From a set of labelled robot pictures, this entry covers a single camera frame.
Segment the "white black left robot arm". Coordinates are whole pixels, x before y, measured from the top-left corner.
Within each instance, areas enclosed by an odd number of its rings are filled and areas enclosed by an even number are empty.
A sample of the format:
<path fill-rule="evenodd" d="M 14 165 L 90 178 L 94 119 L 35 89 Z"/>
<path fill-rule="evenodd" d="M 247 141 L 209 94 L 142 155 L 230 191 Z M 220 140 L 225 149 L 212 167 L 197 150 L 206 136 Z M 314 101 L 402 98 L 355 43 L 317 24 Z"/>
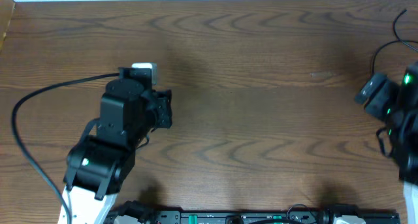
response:
<path fill-rule="evenodd" d="M 107 83 L 95 135 L 85 134 L 67 156 L 60 223 L 103 223 L 148 133 L 172 125 L 172 92 L 145 78 Z"/>

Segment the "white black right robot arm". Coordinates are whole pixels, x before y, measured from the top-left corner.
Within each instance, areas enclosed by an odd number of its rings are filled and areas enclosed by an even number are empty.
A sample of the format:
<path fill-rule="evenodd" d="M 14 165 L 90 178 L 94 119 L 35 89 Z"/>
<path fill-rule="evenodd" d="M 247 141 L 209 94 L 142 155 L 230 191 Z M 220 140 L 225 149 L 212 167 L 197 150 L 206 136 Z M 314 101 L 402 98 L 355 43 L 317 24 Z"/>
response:
<path fill-rule="evenodd" d="M 408 223 L 417 223 L 417 63 L 408 65 L 402 82 L 374 73 L 355 96 L 385 126 L 376 131 L 381 153 L 399 168 L 404 182 Z"/>

